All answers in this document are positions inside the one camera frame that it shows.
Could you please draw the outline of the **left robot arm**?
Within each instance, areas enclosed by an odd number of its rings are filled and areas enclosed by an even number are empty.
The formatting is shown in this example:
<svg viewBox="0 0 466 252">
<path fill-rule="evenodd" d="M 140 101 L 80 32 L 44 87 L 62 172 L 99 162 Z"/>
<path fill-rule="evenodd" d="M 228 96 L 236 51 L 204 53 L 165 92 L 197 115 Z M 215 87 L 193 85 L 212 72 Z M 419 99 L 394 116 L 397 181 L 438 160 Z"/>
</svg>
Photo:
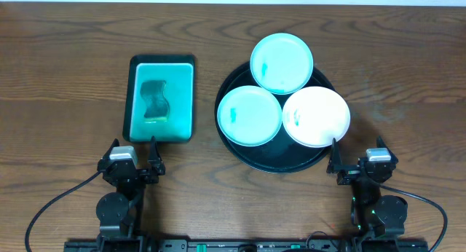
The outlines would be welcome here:
<svg viewBox="0 0 466 252">
<path fill-rule="evenodd" d="M 159 182 L 165 164 L 152 137 L 147 168 L 137 168 L 138 158 L 132 146 L 120 146 L 115 139 L 98 161 L 97 171 L 115 192 L 104 195 L 96 205 L 100 221 L 99 251 L 158 251 L 158 242 L 141 231 L 143 197 L 149 184 Z"/>
</svg>

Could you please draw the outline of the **mint green plate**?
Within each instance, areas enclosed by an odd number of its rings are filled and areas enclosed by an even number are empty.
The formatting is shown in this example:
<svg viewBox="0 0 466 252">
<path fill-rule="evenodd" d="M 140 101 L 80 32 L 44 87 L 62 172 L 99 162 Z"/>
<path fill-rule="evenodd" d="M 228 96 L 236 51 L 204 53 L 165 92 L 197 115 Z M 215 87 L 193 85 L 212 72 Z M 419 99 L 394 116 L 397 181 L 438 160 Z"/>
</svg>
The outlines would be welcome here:
<svg viewBox="0 0 466 252">
<path fill-rule="evenodd" d="M 256 83 L 276 95 L 291 94 L 303 88 L 313 68 L 311 49 L 293 34 L 264 37 L 250 56 L 250 72 Z"/>
<path fill-rule="evenodd" d="M 272 140 L 282 125 L 282 108 L 268 90 L 246 85 L 229 91 L 217 109 L 221 132 L 241 146 L 260 146 Z"/>
</svg>

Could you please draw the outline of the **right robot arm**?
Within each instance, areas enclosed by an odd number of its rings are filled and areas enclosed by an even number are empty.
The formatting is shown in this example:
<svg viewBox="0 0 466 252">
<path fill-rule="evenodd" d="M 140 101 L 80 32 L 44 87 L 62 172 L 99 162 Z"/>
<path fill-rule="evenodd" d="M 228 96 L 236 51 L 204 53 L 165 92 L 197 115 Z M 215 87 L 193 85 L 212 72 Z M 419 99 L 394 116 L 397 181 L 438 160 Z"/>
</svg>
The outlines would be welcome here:
<svg viewBox="0 0 466 252">
<path fill-rule="evenodd" d="M 382 183 L 392 176 L 398 158 L 381 138 L 376 147 L 355 165 L 345 165 L 336 140 L 331 144 L 331 155 L 326 172 L 336 174 L 338 185 L 352 189 L 352 224 L 358 235 L 339 243 L 339 251 L 398 250 L 396 239 L 405 232 L 407 202 L 394 195 L 381 194 Z"/>
</svg>

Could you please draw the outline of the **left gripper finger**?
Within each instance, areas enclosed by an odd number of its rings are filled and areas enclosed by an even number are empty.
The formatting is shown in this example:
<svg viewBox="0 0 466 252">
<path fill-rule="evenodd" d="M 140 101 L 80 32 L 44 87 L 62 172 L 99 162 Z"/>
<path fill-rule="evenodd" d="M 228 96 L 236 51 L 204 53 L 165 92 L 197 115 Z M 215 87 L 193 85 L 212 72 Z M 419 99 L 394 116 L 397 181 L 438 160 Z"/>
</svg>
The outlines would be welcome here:
<svg viewBox="0 0 466 252">
<path fill-rule="evenodd" d="M 159 155 L 157 148 L 157 140 L 154 136 L 152 136 L 150 140 L 148 163 L 151 165 L 152 168 L 162 167 L 162 158 Z"/>
<path fill-rule="evenodd" d="M 113 142 L 111 143 L 110 147 L 108 148 L 108 150 L 106 151 L 106 153 L 103 155 L 103 160 L 109 160 L 111 151 L 113 150 L 114 147 L 118 147 L 118 146 L 119 146 L 119 140 L 115 138 Z"/>
</svg>

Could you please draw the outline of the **green and yellow sponge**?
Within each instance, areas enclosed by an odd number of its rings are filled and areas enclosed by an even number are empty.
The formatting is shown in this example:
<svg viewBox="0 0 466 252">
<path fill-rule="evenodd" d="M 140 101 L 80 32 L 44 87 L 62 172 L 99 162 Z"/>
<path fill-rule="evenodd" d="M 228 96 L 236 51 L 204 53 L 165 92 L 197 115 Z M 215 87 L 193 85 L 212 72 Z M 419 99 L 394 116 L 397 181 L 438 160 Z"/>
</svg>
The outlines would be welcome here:
<svg viewBox="0 0 466 252">
<path fill-rule="evenodd" d="M 141 85 L 141 97 L 146 105 L 144 117 L 149 122 L 166 122 L 170 105 L 165 97 L 166 81 L 151 80 Z"/>
</svg>

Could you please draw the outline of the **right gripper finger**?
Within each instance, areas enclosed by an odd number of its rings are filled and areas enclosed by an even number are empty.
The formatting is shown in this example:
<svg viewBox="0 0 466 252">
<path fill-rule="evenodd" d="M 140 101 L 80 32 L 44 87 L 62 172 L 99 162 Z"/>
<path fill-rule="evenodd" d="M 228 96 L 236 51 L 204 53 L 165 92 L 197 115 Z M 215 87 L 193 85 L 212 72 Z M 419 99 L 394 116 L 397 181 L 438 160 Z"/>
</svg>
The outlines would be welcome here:
<svg viewBox="0 0 466 252">
<path fill-rule="evenodd" d="M 329 166 L 342 166 L 341 154 L 339 151 L 339 144 L 335 138 L 332 140 L 331 153 L 329 159 Z"/>
<path fill-rule="evenodd" d="M 387 146 L 387 144 L 384 142 L 384 140 L 382 139 L 381 136 L 379 136 L 377 139 L 376 139 L 376 146 L 379 148 L 379 149 L 386 149 L 386 152 L 390 155 L 391 158 L 393 158 L 395 155 L 391 152 L 391 150 L 389 149 L 389 147 Z"/>
</svg>

